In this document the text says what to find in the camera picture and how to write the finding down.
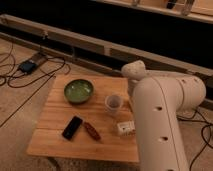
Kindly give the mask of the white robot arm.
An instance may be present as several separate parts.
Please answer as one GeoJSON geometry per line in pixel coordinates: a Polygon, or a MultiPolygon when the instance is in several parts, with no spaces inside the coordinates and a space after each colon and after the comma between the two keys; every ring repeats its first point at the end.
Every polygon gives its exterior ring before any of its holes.
{"type": "Polygon", "coordinates": [[[140,170],[189,171],[177,113],[204,101],[204,82],[194,75],[148,70],[141,60],[124,65],[121,73],[128,82],[140,170]]]}

